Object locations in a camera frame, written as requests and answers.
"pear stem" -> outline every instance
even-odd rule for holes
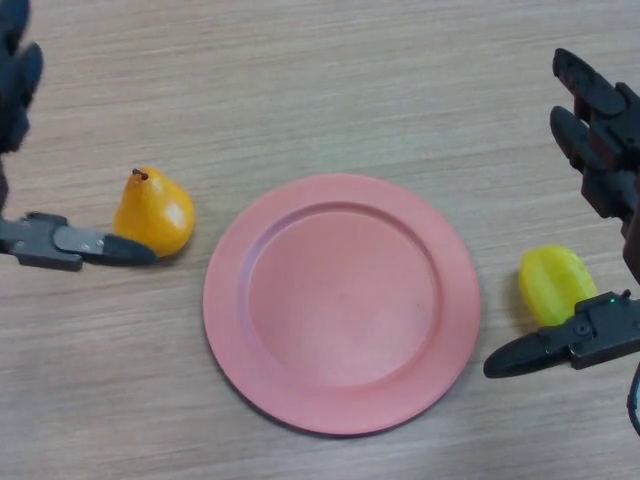
[[[140,175],[140,179],[143,181],[149,178],[148,173],[144,173],[142,170],[138,170],[137,168],[134,168],[132,173],[134,175]]]

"pear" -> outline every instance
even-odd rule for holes
[[[178,253],[189,241],[195,209],[189,194],[153,167],[134,169],[113,218],[113,232],[141,243],[158,257]]]

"pink plate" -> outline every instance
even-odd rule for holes
[[[355,175],[266,194],[222,237],[204,285],[227,378],[269,416],[323,434],[385,430],[433,405],[468,362],[480,313],[447,221]]]

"cable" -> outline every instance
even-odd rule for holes
[[[636,369],[636,374],[633,376],[631,382],[631,389],[629,390],[629,397],[627,399],[627,410],[629,411],[629,420],[631,425],[635,429],[636,433],[640,435],[640,418],[638,418],[638,398],[640,398],[640,364]]]

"wood grain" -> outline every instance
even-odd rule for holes
[[[80,274],[0,259],[0,477],[7,480],[634,479],[625,411],[637,355],[489,381],[531,328],[520,255],[578,252],[603,290],[638,291],[555,146],[568,48],[640,90],[633,0],[35,0],[45,78],[5,214],[108,228],[132,167],[193,194],[176,263]],[[205,341],[204,269],[232,219],[286,181],[377,176],[447,215],[484,295],[472,363],[415,421],[347,441],[292,433],[228,388]]]

